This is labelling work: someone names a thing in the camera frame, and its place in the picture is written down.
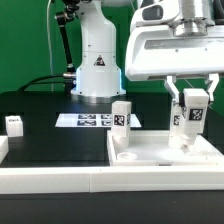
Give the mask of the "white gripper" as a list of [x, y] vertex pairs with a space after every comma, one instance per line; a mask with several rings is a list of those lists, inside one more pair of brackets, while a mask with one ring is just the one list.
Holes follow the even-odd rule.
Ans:
[[130, 25], [125, 74], [133, 81], [165, 78], [174, 105], [176, 77], [207, 75], [209, 101], [224, 72], [224, 25], [211, 3], [140, 3]]

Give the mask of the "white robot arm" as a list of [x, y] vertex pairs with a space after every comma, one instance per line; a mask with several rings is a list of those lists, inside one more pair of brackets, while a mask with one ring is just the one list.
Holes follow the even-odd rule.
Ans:
[[116, 64], [116, 28], [104, 6], [135, 1], [125, 54], [131, 81], [164, 80], [173, 101], [180, 102], [177, 78], [207, 77], [212, 93], [224, 72], [224, 24], [214, 17], [220, 0], [81, 0], [82, 62], [72, 94], [95, 100], [123, 93]]

